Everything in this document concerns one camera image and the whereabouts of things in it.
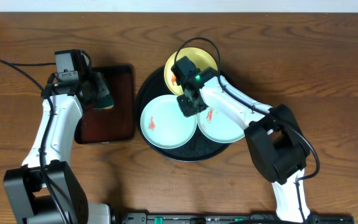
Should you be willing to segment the yellow plate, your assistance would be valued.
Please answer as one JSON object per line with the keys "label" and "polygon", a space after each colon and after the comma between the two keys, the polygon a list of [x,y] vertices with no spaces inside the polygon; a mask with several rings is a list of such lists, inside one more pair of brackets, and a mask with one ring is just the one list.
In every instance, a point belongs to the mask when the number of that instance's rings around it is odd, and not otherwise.
{"label": "yellow plate", "polygon": [[[169,57],[169,59],[165,64],[164,80],[168,89],[174,95],[180,96],[183,94],[183,90],[180,85],[176,84],[177,78],[171,71],[171,68],[174,64],[175,56],[176,56],[176,52]],[[184,56],[188,57],[195,64],[196,68],[200,68],[201,70],[204,70],[207,67],[214,68],[215,70],[218,68],[214,58],[209,53],[207,53],[202,49],[195,48],[195,47],[187,47],[181,49],[177,56],[177,60],[181,59]]]}

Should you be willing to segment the green yellow sponge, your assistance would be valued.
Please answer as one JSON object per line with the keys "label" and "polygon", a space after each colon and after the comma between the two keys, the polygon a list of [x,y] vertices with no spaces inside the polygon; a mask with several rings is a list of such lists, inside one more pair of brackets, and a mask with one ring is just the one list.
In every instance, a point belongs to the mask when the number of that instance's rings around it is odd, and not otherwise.
{"label": "green yellow sponge", "polygon": [[111,96],[108,84],[101,72],[93,72],[92,76],[95,80],[95,85],[98,89],[96,101],[94,103],[94,109],[108,110],[114,106],[114,100]]}

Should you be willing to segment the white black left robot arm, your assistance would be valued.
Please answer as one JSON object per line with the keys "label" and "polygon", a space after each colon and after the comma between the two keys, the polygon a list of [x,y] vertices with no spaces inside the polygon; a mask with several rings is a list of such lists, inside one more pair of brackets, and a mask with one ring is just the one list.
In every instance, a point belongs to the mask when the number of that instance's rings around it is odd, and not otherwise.
{"label": "white black left robot arm", "polygon": [[76,72],[55,78],[42,91],[42,120],[29,154],[4,175],[14,217],[17,223],[110,223],[109,206],[89,202],[70,167],[81,101],[92,100],[96,90]]}

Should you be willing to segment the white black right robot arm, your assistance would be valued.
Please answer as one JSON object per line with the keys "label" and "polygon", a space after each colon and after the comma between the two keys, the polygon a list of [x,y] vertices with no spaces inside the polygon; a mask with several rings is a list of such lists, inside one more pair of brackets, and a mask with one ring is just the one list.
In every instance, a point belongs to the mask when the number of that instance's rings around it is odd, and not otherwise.
{"label": "white black right robot arm", "polygon": [[208,67],[172,67],[183,89],[178,102],[185,116],[210,107],[219,110],[244,130],[250,156],[263,178],[272,183],[277,217],[285,222],[305,223],[311,212],[306,205],[303,182],[306,158],[316,155],[291,111],[272,107],[245,95],[220,71]]}

